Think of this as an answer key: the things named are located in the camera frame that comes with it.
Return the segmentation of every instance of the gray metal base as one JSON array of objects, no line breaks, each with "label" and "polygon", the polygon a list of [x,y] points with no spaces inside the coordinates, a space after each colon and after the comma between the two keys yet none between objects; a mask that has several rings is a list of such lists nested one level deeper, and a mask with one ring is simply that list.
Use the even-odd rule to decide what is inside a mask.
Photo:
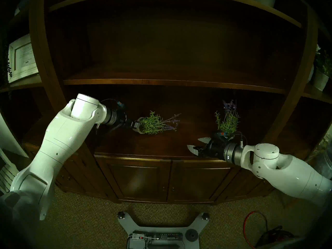
[{"label": "gray metal base", "polygon": [[[209,222],[209,215],[207,213],[200,213],[196,219],[188,227],[140,227],[138,226],[130,217],[127,212],[119,212],[118,219],[120,225],[125,229],[128,236],[130,236],[134,231],[142,231],[147,233],[182,233],[182,241],[166,241],[166,240],[155,240],[153,239],[152,245],[178,245],[180,249],[199,249],[199,239],[194,242],[190,242],[186,238],[186,232],[189,229],[194,229],[198,234],[203,230],[203,228]],[[144,240],[134,240],[129,239],[130,249],[144,249]]]}]

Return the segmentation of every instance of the red cable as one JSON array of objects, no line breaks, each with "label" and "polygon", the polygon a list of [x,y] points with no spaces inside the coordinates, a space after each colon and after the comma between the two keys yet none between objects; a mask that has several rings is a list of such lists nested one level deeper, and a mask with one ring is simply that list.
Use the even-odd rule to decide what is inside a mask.
[{"label": "red cable", "polygon": [[249,216],[250,216],[251,214],[253,214],[253,213],[259,213],[259,214],[261,214],[261,215],[264,217],[264,219],[265,219],[265,223],[266,223],[266,230],[268,229],[268,222],[267,222],[267,219],[266,219],[266,217],[264,216],[264,214],[262,214],[262,213],[260,213],[260,212],[258,212],[258,211],[255,210],[255,211],[249,213],[249,214],[246,216],[246,218],[244,219],[244,223],[243,223],[243,235],[244,235],[244,238],[246,239],[247,243],[251,246],[251,248],[255,248],[255,247],[254,247],[252,244],[249,243],[249,241],[248,241],[248,239],[247,239],[247,236],[246,236],[245,228],[246,228],[246,222],[247,222],[247,219],[248,219]]}]

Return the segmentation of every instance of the framed certificate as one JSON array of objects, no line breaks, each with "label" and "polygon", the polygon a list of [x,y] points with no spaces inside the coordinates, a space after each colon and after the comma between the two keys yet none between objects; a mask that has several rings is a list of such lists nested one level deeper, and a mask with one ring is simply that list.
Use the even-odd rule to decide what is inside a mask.
[{"label": "framed certificate", "polygon": [[8,73],[9,83],[38,73],[30,34],[21,37],[9,45],[8,58],[9,67],[12,72],[12,77]]}]

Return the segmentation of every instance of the green leaves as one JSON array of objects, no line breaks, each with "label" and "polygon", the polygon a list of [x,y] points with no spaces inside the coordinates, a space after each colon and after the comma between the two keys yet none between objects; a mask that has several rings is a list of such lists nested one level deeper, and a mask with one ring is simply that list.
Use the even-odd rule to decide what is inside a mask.
[{"label": "green leaves", "polygon": [[316,54],[316,67],[320,72],[331,77],[332,61],[326,50],[324,50],[324,53]]},{"label": "green leaves", "polygon": [[[163,120],[158,114],[155,115],[154,112],[150,111],[150,116],[149,117],[146,117],[146,118],[141,119],[139,121],[142,132],[146,133],[146,134],[157,134],[157,133],[163,132],[165,130],[174,130],[174,131],[176,131],[176,128],[177,128],[177,126],[180,122],[176,118],[179,115],[180,114],[176,114],[168,120]],[[173,127],[173,126],[171,126],[167,123],[173,123],[176,126]]]},{"label": "green leaves", "polygon": [[236,109],[226,111],[223,122],[220,119],[219,112],[215,112],[215,117],[218,130],[225,132],[226,134],[232,134],[237,130],[237,125],[239,124],[239,115],[236,112]]}]

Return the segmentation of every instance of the purple flower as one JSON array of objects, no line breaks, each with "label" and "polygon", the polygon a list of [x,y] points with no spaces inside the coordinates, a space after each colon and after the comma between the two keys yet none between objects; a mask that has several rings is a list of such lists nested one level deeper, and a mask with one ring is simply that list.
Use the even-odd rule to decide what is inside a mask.
[{"label": "purple flower", "polygon": [[170,120],[170,121],[168,121],[168,122],[170,122],[170,123],[178,123],[178,122],[180,122],[180,120],[172,119],[172,120]]},{"label": "purple flower", "polygon": [[226,103],[224,100],[222,102],[224,103],[224,109],[226,112],[236,109],[236,105],[233,103],[233,100],[231,100],[230,103]]},{"label": "purple flower", "polygon": [[164,126],[164,129],[174,129],[174,127],[167,125],[167,126]]}]

